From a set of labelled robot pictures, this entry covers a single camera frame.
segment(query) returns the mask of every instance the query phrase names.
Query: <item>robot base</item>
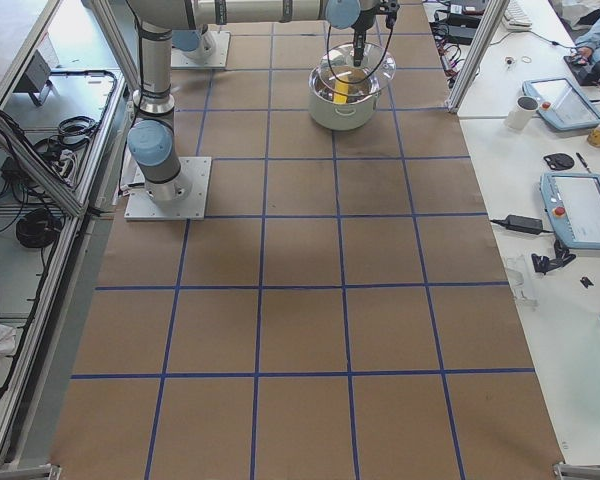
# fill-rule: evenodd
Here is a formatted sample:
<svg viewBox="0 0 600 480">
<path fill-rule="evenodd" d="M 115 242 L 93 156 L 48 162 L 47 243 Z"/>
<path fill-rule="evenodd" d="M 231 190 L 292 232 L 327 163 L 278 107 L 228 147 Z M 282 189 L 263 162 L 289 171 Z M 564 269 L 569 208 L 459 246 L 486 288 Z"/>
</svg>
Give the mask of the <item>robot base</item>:
<svg viewBox="0 0 600 480">
<path fill-rule="evenodd" d="M 124 217 L 127 220 L 202 220 L 207 205 L 211 157 L 180 157 L 182 172 L 191 179 L 191 192 L 173 202 L 154 202 L 144 187 L 133 188 Z M 140 169 L 134 183 L 143 183 Z"/>
<path fill-rule="evenodd" d="M 171 49 L 171 68 L 173 69 L 203 69 L 203 68 L 227 68 L 227 58 L 229 57 L 229 40 L 231 33 L 209 31 L 210 35 L 215 37 L 216 51 L 206 58 L 203 62 L 196 62 L 187 57 L 177 48 Z"/>
</svg>

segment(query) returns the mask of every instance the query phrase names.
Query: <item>white keyboard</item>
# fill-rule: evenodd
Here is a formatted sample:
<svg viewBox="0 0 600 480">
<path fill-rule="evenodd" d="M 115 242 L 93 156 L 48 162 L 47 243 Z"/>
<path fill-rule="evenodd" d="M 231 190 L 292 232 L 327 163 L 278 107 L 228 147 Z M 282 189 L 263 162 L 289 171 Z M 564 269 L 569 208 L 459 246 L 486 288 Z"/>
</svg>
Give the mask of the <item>white keyboard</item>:
<svg viewBox="0 0 600 480">
<path fill-rule="evenodd" d="M 507 30 L 522 32 L 531 30 L 531 19 L 517 0 L 509 0 L 509 5 L 502 16 L 502 24 Z"/>
</svg>

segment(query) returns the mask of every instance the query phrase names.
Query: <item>white cup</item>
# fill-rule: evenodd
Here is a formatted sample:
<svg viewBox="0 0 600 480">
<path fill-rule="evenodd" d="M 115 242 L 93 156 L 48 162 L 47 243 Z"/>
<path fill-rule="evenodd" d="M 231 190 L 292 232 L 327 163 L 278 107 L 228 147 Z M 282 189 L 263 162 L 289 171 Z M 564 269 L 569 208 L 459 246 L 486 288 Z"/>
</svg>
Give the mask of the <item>white cup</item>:
<svg viewBox="0 0 600 480">
<path fill-rule="evenodd" d="M 533 97 L 518 97 L 515 106 L 504 119 L 504 124 L 514 130 L 522 130 L 538 109 L 538 101 Z"/>
</svg>

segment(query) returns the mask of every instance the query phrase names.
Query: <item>black pen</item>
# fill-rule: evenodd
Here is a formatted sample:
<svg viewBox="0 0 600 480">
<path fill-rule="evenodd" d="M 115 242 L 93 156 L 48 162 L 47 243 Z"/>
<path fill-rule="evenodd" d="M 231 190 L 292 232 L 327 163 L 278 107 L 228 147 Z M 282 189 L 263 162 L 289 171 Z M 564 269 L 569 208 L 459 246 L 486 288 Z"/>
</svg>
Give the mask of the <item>black pen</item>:
<svg viewBox="0 0 600 480">
<path fill-rule="evenodd" d="M 591 169 L 589 168 L 589 165 L 587 165 L 587 162 L 584 161 L 584 158 L 582 158 L 582 155 L 576 152 L 576 157 L 578 157 L 578 160 L 580 160 L 580 163 L 587 170 L 587 172 L 591 173 Z"/>
</svg>

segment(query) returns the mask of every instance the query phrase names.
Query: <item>person's hand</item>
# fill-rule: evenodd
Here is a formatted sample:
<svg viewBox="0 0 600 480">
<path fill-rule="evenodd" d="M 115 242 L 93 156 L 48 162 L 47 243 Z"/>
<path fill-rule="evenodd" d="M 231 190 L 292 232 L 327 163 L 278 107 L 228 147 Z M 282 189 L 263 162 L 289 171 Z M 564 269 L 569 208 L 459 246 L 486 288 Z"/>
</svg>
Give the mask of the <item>person's hand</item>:
<svg viewBox="0 0 600 480">
<path fill-rule="evenodd" d="M 580 48 L 578 48 L 578 55 L 580 55 L 581 57 L 586 58 L 588 60 L 589 57 L 591 57 L 591 55 L 593 55 L 593 49 L 591 49 L 589 47 L 580 47 Z"/>
</svg>

